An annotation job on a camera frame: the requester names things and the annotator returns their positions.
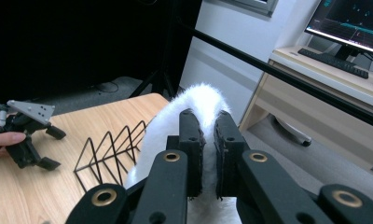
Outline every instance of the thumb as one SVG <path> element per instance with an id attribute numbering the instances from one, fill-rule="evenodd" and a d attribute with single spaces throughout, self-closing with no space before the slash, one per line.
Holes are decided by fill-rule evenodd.
<path id="1" fill-rule="evenodd" d="M 0 133 L 0 147 L 18 144 L 26 138 L 24 133 Z"/>

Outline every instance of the human hand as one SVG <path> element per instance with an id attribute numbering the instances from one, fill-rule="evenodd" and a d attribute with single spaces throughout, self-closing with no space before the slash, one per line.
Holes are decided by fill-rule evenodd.
<path id="1" fill-rule="evenodd" d="M 24 133 L 0 133 L 0 157 L 8 156 L 5 147 L 18 144 L 26 138 Z"/>

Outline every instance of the white wall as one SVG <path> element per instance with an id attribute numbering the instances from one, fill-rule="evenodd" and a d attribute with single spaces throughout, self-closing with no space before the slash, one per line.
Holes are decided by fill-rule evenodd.
<path id="1" fill-rule="evenodd" d="M 279 47 L 304 42 L 318 0 L 279 0 L 271 18 L 219 0 L 203 0 L 196 29 L 266 62 Z M 205 82 L 224 93 L 240 123 L 262 71 L 197 38 L 192 40 L 180 86 Z"/>

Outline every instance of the white fur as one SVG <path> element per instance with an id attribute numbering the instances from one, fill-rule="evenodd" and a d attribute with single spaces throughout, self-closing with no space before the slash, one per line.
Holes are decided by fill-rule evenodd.
<path id="1" fill-rule="evenodd" d="M 215 196 L 216 156 L 214 124 L 219 112 L 230 109 L 220 91 L 207 84 L 192 86 L 174 98 L 148 124 L 138 162 L 128 174 L 125 188 L 148 176 L 156 155 L 166 148 L 168 135 L 179 135 L 179 114 L 192 109 L 206 145 L 203 150 L 202 194 L 188 202 L 187 223 L 240 223 L 235 199 Z"/>

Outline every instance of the desk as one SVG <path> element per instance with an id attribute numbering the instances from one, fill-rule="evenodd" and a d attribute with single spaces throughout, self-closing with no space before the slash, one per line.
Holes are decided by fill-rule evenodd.
<path id="1" fill-rule="evenodd" d="M 300 48 L 276 49 L 269 63 L 373 113 L 373 73 L 369 73 L 369 79 L 350 75 L 299 55 Z M 248 129 L 268 113 L 363 169 L 370 171 L 373 167 L 372 126 L 265 73 L 243 116 L 240 130 Z"/>
<path id="2" fill-rule="evenodd" d="M 117 134 L 125 125 L 148 123 L 166 104 L 151 93 L 51 118 L 67 136 L 55 140 L 39 131 L 33 144 L 41 157 L 62 165 L 48 172 L 37 166 L 19 169 L 11 158 L 1 159 L 0 223 L 64 223 L 84 195 L 73 171 L 87 138 L 97 145 L 107 131 Z"/>

